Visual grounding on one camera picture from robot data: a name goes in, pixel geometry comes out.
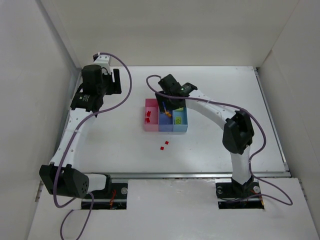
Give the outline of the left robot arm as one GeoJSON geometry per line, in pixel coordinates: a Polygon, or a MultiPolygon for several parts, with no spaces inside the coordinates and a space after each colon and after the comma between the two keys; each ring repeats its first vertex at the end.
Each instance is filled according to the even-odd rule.
{"type": "Polygon", "coordinates": [[[81,71],[82,83],[71,101],[68,123],[57,151],[39,175],[51,195],[83,199],[94,191],[109,192],[110,176],[84,174],[78,163],[89,130],[97,118],[106,95],[121,94],[120,71],[112,72],[97,64],[86,65],[81,71]]]}

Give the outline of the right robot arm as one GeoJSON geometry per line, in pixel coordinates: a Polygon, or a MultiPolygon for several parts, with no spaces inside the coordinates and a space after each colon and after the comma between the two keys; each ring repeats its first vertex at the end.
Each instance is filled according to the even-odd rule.
{"type": "Polygon", "coordinates": [[[207,117],[223,131],[222,144],[229,151],[232,163],[232,187],[244,192],[253,182],[249,169],[250,145],[254,129],[251,118],[244,110],[236,110],[227,104],[210,103],[195,85],[187,82],[181,85],[169,74],[158,82],[162,91],[156,94],[160,111],[188,108],[207,117]]]}

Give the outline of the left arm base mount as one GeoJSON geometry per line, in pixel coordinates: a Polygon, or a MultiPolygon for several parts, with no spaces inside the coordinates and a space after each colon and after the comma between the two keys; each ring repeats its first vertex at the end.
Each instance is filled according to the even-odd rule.
{"type": "Polygon", "coordinates": [[[93,210],[126,210],[128,183],[116,182],[111,183],[107,190],[95,190],[93,210]]]}

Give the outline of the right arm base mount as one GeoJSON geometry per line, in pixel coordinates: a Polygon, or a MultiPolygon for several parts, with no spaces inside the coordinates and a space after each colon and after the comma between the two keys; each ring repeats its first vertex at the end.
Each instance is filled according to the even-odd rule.
{"type": "Polygon", "coordinates": [[[220,210],[265,209],[260,196],[261,188],[257,181],[254,181],[244,192],[235,190],[231,182],[218,182],[215,186],[220,210]]]}

